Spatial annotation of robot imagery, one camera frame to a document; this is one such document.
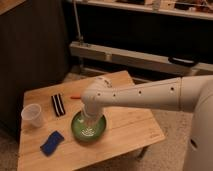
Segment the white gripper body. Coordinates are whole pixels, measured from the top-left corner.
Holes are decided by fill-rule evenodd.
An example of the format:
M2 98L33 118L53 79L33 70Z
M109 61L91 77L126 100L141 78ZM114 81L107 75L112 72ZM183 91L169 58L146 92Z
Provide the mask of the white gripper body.
M82 117L87 126L95 125L102 117L102 109L100 107L84 106L82 109Z

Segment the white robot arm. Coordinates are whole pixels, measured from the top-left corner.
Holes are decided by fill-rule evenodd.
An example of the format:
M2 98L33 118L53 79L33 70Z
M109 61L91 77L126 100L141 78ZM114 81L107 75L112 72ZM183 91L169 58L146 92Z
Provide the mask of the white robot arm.
M183 171L213 171L213 75L186 76L122 88L98 77L81 95L86 123L104 107L136 107L193 113Z

